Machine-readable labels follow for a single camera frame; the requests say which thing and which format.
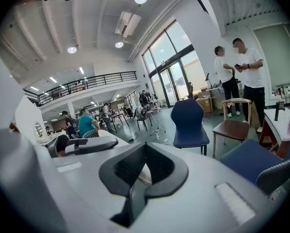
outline wooden chair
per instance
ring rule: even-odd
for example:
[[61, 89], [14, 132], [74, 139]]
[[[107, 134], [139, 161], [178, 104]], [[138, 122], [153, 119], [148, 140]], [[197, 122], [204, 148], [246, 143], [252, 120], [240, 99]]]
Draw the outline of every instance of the wooden chair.
[[[233, 102], [240, 102], [240, 103], [248, 103], [248, 123], [227, 120], [227, 104]], [[223, 143], [225, 144], [226, 137], [240, 141], [241, 143], [247, 140], [248, 131], [250, 129], [250, 122], [251, 122], [251, 103], [252, 101], [248, 99], [229, 99], [226, 101], [222, 101], [223, 105], [223, 117], [224, 121], [220, 123], [217, 127], [213, 129], [214, 133], [214, 150], [213, 150], [213, 157], [215, 157], [215, 148], [216, 148], [216, 135], [224, 136]]]

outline ceiling beam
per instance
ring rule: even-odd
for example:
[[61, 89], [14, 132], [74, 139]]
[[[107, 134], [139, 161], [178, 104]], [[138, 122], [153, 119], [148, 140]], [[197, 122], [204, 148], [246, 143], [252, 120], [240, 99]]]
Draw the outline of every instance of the ceiling beam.
[[24, 61], [23, 57], [16, 51], [16, 49], [11, 45], [11, 43], [6, 39], [3, 33], [0, 33], [0, 42], [4, 45], [4, 47], [18, 60], [20, 61], [25, 68], [28, 70], [32, 70], [33, 67]]
[[30, 43], [32, 48], [39, 55], [41, 60], [46, 61], [47, 57], [44, 55], [44, 53], [40, 49], [39, 45], [36, 43], [33, 35], [29, 32], [28, 27], [26, 25], [26, 22], [24, 20], [24, 17], [22, 15], [22, 13], [19, 11], [17, 6], [14, 8], [14, 16], [15, 16], [15, 19], [16, 19], [20, 29], [22, 30], [24, 36], [26, 37], [26, 39], [28, 40], [28, 42]]
[[44, 15], [46, 17], [46, 21], [49, 27], [49, 30], [51, 32], [52, 38], [56, 44], [57, 50], [59, 51], [59, 53], [63, 52], [63, 47], [62, 44], [60, 43], [59, 39], [58, 39], [58, 34], [56, 31], [56, 27], [53, 21], [53, 15], [51, 12], [51, 8], [50, 8], [50, 3], [49, 1], [44, 1], [42, 0], [42, 7], [43, 7], [43, 12]]
[[104, 15], [106, 5], [107, 5], [108, 0], [102, 0], [102, 5], [100, 7], [100, 13], [99, 13], [99, 18], [98, 18], [98, 27], [97, 27], [97, 36], [96, 36], [96, 48], [100, 47], [100, 35], [102, 31], [102, 17]]
[[72, 22], [73, 22], [73, 29], [75, 31], [75, 41], [78, 45], [78, 49], [81, 48], [80, 46], [80, 33], [79, 33], [79, 23], [77, 20], [77, 11], [79, 7], [79, 0], [71, 0], [71, 7], [72, 7]]

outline sneakers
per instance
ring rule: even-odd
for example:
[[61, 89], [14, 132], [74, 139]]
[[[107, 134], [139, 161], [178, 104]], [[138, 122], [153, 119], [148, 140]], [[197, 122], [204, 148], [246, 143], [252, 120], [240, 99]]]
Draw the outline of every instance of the sneakers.
[[262, 132], [262, 127], [259, 127], [258, 129], [257, 129], [257, 133], [261, 133]]

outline blue chair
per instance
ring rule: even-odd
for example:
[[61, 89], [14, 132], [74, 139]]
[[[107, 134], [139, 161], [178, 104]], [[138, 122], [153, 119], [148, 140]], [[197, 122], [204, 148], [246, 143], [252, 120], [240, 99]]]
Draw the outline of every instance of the blue chair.
[[209, 139], [202, 127], [203, 108], [194, 99], [178, 101], [173, 107], [171, 118], [176, 125], [174, 147], [201, 147], [201, 153], [206, 155]]
[[257, 184], [258, 187], [262, 186], [260, 181], [264, 175], [269, 173], [270, 169], [277, 169], [280, 171], [280, 174], [273, 176], [273, 179], [270, 181], [268, 178], [268, 182], [278, 184], [286, 181], [286, 177], [288, 176], [283, 175], [285, 178], [282, 178], [282, 167], [285, 167], [285, 171], [288, 170], [290, 174], [290, 147], [286, 157], [282, 160], [260, 146], [257, 142], [248, 140], [222, 156], [220, 161], [236, 173], [248, 179], [251, 183]]

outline glass door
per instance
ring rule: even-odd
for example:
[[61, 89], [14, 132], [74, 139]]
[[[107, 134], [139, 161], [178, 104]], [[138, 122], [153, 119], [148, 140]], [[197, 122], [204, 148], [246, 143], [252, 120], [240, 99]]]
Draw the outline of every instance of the glass door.
[[185, 99], [188, 96], [187, 84], [185, 82], [185, 78], [183, 72], [180, 68], [179, 62], [168, 67], [168, 70], [172, 73], [175, 89], [178, 93], [178, 100]]
[[162, 77], [166, 94], [168, 96], [169, 104], [170, 106], [174, 106], [175, 103], [177, 102], [177, 99], [176, 99], [176, 93], [175, 93], [174, 85], [173, 85], [174, 83], [171, 82], [172, 76], [170, 76], [171, 73], [169, 72], [168, 69], [169, 68], [167, 67], [167, 69], [161, 72], [161, 77]]

